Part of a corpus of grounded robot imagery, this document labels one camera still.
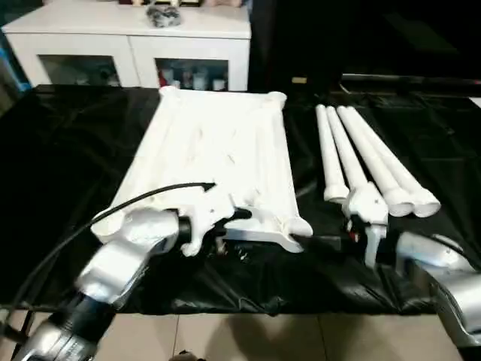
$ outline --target white tube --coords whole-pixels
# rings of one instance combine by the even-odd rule
[[[349,194],[349,189],[344,183],[343,171],[340,169],[339,157],[324,105],[316,106],[316,116],[325,179],[324,200],[343,203]]]
[[[347,181],[349,182],[349,188],[355,190],[356,188],[365,186],[368,184],[368,179],[347,138],[347,134],[337,116],[336,110],[333,107],[327,107],[327,114],[337,152],[339,153],[340,161],[343,163]]]
[[[362,127],[369,142],[376,149],[399,185],[411,193],[414,201],[414,214],[417,217],[429,217],[439,211],[441,204],[433,193],[424,188],[414,178],[355,108],[348,107],[347,110],[358,120],[358,124]]]
[[[379,154],[366,138],[358,122],[345,107],[337,108],[337,112],[383,194],[383,198],[389,207],[389,213],[395,217],[403,217],[411,213],[414,209],[411,196],[399,186]]]

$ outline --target black table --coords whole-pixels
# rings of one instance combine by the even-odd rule
[[[481,254],[481,109],[467,99],[420,96],[288,100],[284,120],[298,207],[317,235],[339,234],[343,226],[339,206],[322,200],[318,101],[355,105],[443,205],[433,217],[392,218],[390,225],[436,232]],[[40,86],[2,117],[0,305],[62,236],[110,204],[158,102],[155,89]],[[39,277],[29,307],[57,309],[98,247],[93,235],[80,236]],[[275,244],[229,242],[227,249],[218,256],[207,242],[200,257],[152,259],[126,311],[432,312],[429,300],[391,269],[374,273],[354,259],[287,253]]]

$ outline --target object on cabinet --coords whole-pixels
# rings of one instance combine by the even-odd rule
[[[212,81],[212,90],[214,92],[221,92],[225,90],[225,80],[223,79],[214,79]]]
[[[207,69],[203,68],[194,74],[193,85],[194,90],[207,90]]]
[[[133,5],[132,0],[119,0],[121,5]],[[201,6],[202,0],[158,0],[156,2],[150,2],[148,0],[142,0],[141,5],[149,5],[155,3],[155,5],[171,5],[171,6]]]
[[[215,182],[236,206],[253,215],[228,223],[227,239],[270,241],[301,252],[290,235],[309,236],[313,230],[299,216],[295,199],[283,126],[286,96],[190,92],[172,86],[160,93],[159,108],[110,206],[166,184]],[[183,214],[202,193],[195,188],[173,191],[132,207],[175,207]],[[108,228],[109,218],[103,222]]]
[[[180,13],[175,6],[150,5],[147,8],[147,17],[156,28],[177,26],[182,22]]]
[[[206,0],[207,6],[228,5],[239,8],[242,5],[242,0]]]
[[[192,71],[187,68],[184,69],[182,73],[182,88],[183,89],[192,89]]]

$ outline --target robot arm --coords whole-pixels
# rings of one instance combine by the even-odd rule
[[[433,300],[456,347],[481,346],[481,273],[461,247],[441,236],[388,232],[388,208],[372,184],[352,192],[343,212],[354,241],[364,238],[356,253],[367,267],[394,267]]]
[[[181,243],[184,254],[195,255],[207,232],[233,219],[249,218],[236,209],[227,193],[213,187],[204,199],[175,211],[135,208],[107,224],[108,238],[75,281],[77,295],[66,311],[45,320],[22,346],[14,361],[87,361],[116,312],[124,306],[154,254]]]

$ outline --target tiled floor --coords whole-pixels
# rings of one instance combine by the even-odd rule
[[[35,323],[44,318],[39,314]],[[12,349],[4,344],[0,361]],[[461,360],[434,316],[333,314],[119,315],[95,359],[167,361],[182,350],[207,361]]]

